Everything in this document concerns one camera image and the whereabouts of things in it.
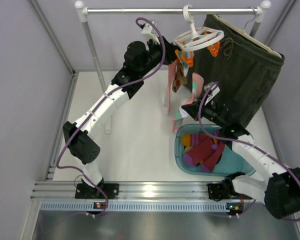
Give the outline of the brown argyle sock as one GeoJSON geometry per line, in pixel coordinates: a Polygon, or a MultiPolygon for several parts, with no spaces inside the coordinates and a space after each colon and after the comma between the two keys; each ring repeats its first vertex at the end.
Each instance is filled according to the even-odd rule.
{"type": "Polygon", "coordinates": [[[184,74],[184,66],[182,63],[177,62],[171,89],[176,93],[181,86],[185,86],[186,84],[187,78],[184,74]]]}
{"type": "Polygon", "coordinates": [[[186,146],[185,148],[184,148],[184,151],[183,151],[183,153],[184,154],[193,154],[193,153],[195,153],[196,152],[196,150],[197,150],[197,148],[196,147],[192,147],[192,146],[186,146]]]}

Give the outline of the white clip sock hanger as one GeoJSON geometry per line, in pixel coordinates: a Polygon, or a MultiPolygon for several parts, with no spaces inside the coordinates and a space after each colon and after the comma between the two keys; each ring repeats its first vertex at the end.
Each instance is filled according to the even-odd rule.
{"type": "Polygon", "coordinates": [[[222,30],[209,27],[195,27],[193,16],[189,12],[190,4],[183,7],[182,13],[184,20],[189,24],[190,30],[177,36],[174,42],[179,47],[175,51],[177,62],[182,64],[185,69],[194,65],[194,53],[207,49],[212,57],[219,54],[221,40],[225,37],[222,30]]]}

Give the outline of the pink patterned sock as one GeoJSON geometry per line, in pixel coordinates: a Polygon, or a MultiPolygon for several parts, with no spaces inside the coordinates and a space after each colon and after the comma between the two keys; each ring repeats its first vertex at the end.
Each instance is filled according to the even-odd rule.
{"type": "Polygon", "coordinates": [[[216,130],[213,133],[213,141],[214,141],[214,145],[211,146],[212,150],[213,150],[213,154],[204,162],[200,163],[200,168],[199,171],[200,172],[205,172],[205,173],[212,173],[216,167],[216,155],[215,155],[215,151],[218,148],[218,145],[220,144],[220,142],[222,142],[221,140],[217,140],[216,137],[219,136],[219,131],[216,130]]]}
{"type": "MultiPolygon", "coordinates": [[[[177,92],[182,85],[182,81],[185,80],[184,67],[183,65],[175,60],[172,64],[168,66],[168,75],[167,75],[167,86],[165,91],[165,97],[163,101],[163,107],[166,109],[168,114],[171,111],[171,91],[177,92]]],[[[183,124],[183,120],[188,117],[190,114],[184,109],[191,104],[194,104],[195,101],[199,99],[199,96],[202,94],[204,87],[204,78],[198,73],[192,73],[192,84],[190,87],[190,95],[188,98],[184,99],[181,102],[178,110],[175,112],[174,118],[172,120],[172,132],[179,130],[183,124]]]]}

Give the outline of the maroon purple sock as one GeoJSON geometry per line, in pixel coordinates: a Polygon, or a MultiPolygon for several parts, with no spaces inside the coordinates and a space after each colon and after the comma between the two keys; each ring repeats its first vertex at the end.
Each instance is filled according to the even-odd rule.
{"type": "Polygon", "coordinates": [[[183,162],[187,167],[193,167],[201,162],[205,162],[214,153],[212,147],[206,149],[196,147],[196,149],[193,154],[183,155],[183,162]]]}
{"type": "Polygon", "coordinates": [[[181,144],[184,147],[200,147],[201,149],[209,149],[215,144],[214,140],[203,133],[184,134],[181,136],[181,144]]]}

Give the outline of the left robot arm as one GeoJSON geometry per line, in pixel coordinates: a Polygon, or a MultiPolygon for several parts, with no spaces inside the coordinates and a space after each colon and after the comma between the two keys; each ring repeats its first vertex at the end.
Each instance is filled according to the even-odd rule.
{"type": "Polygon", "coordinates": [[[116,183],[105,183],[98,168],[97,157],[101,148],[94,137],[100,127],[123,104],[129,101],[143,86],[145,76],[160,69],[161,65],[170,65],[176,59],[180,48],[166,39],[156,43],[152,39],[147,43],[133,41],[124,53],[123,67],[111,80],[99,100],[79,119],[67,121],[63,127],[65,146],[78,160],[82,180],[76,187],[76,199],[113,199],[116,183]]]}

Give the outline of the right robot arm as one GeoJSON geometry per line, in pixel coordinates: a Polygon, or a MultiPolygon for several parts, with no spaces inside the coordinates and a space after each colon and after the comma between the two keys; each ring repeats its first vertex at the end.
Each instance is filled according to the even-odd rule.
{"type": "Polygon", "coordinates": [[[181,108],[193,119],[206,118],[220,126],[216,139],[240,155],[261,176],[261,180],[242,172],[226,176],[222,181],[226,196],[248,196],[262,203],[279,220],[300,211],[300,168],[284,165],[259,147],[240,124],[239,109],[234,103],[217,106],[197,100],[181,108]]]}

